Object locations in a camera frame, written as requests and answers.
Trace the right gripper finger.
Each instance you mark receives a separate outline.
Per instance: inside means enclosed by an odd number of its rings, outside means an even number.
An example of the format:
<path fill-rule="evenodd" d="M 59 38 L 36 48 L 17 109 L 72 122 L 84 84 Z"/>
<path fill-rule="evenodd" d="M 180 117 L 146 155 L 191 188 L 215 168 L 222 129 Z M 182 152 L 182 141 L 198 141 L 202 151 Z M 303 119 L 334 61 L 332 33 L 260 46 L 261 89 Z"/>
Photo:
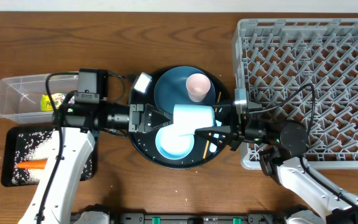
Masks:
<path fill-rule="evenodd" d="M 230 117 L 232 105 L 215 105 L 214 110 L 214 117 L 216 120 L 225 120 L 226 118 Z"/>
<path fill-rule="evenodd" d="M 195 130 L 195 135 L 208 140 L 216 146 L 227 146 L 232 141 L 232 130 L 230 126 L 213 126 Z"/>

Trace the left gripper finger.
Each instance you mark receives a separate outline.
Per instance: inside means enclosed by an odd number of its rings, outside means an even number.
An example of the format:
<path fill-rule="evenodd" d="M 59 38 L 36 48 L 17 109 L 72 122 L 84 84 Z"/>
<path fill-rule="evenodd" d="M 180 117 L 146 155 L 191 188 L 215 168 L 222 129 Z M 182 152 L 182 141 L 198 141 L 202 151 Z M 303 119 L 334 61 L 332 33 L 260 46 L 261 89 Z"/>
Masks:
<path fill-rule="evenodd" d="M 147 132 L 152 132 L 155 130 L 159 130 L 161 128 L 164 128 L 166 126 L 171 125 L 171 121 L 164 121 L 164 122 L 160 122 L 160 121 L 149 121 L 147 123 Z"/>
<path fill-rule="evenodd" d="M 158 122 L 170 122 L 172 120 L 172 115 L 164 110 L 157 108 L 154 105 L 147 105 L 147 115 L 151 121 Z"/>

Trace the light blue bowl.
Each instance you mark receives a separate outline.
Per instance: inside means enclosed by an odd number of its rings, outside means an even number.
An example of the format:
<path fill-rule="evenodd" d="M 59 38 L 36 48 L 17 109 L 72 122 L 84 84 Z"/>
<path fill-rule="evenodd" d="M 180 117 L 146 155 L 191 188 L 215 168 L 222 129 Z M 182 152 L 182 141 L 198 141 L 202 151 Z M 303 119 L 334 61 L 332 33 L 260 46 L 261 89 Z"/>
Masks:
<path fill-rule="evenodd" d="M 182 135 L 173 124 L 159 129 L 155 137 L 158 152 L 166 159 L 179 160 L 193 149 L 194 135 Z"/>

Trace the light blue cup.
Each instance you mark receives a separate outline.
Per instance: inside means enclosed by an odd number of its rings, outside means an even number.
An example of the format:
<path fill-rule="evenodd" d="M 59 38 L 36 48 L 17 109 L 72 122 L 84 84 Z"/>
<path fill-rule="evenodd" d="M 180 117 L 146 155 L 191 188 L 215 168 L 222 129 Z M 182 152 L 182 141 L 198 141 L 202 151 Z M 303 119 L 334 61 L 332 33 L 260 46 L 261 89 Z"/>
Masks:
<path fill-rule="evenodd" d="M 173 125 L 179 136 L 194 135 L 199 128 L 214 126 L 214 109 L 205 105 L 175 105 Z"/>

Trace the yellow foil snack wrapper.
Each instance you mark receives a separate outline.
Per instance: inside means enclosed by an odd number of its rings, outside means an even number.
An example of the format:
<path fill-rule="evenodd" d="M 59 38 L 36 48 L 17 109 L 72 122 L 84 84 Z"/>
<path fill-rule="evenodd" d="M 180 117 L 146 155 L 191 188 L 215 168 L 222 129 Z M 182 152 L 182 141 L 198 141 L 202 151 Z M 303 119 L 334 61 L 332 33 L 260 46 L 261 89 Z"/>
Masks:
<path fill-rule="evenodd" d="M 58 109 L 58 107 L 63 103 L 66 94 L 64 93 L 55 93 L 51 95 L 52 102 L 55 105 L 55 108 Z M 53 111 L 52 102 L 48 95 L 42 95 L 41 101 L 40 101 L 40 110 L 41 111 Z"/>

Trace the orange carrot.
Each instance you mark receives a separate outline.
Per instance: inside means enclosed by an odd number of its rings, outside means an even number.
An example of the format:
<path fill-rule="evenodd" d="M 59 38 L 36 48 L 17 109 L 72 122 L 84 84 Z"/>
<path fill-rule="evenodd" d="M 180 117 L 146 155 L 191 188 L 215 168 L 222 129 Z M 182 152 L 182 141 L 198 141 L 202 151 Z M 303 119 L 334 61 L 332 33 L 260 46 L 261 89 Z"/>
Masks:
<path fill-rule="evenodd" d="M 24 161 L 17 163 L 18 169 L 45 169 L 47 160 L 36 160 L 36 161 Z"/>

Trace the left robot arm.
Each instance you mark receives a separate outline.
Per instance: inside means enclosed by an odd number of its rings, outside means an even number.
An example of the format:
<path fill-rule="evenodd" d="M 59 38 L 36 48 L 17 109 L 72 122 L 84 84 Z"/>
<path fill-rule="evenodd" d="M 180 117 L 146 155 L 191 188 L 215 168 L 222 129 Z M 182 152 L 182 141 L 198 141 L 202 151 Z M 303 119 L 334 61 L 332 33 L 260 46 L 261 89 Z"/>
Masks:
<path fill-rule="evenodd" d="M 125 77 L 109 70 L 82 68 L 78 87 L 53 107 L 52 142 L 45 174 L 21 223 L 69 223 L 82 170 L 100 131 L 126 137 L 147 134 L 172 123 L 172 115 L 148 103 L 108 103 L 108 80 Z"/>

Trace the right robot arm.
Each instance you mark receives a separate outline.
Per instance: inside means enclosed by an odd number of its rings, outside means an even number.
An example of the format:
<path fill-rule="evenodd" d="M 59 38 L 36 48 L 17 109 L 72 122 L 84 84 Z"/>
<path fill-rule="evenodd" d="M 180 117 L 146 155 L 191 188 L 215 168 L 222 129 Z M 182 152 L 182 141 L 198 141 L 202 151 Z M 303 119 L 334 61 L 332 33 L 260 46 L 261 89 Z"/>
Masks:
<path fill-rule="evenodd" d="M 285 217 L 286 223 L 358 223 L 358 196 L 320 174 L 304 158 L 307 131 L 296 121 L 266 121 L 255 114 L 236 114 L 229 105 L 217 105 L 221 126 L 196 129 L 195 134 L 235 151 L 243 142 L 268 144 L 260 151 L 262 172 L 291 190 L 309 206 Z"/>

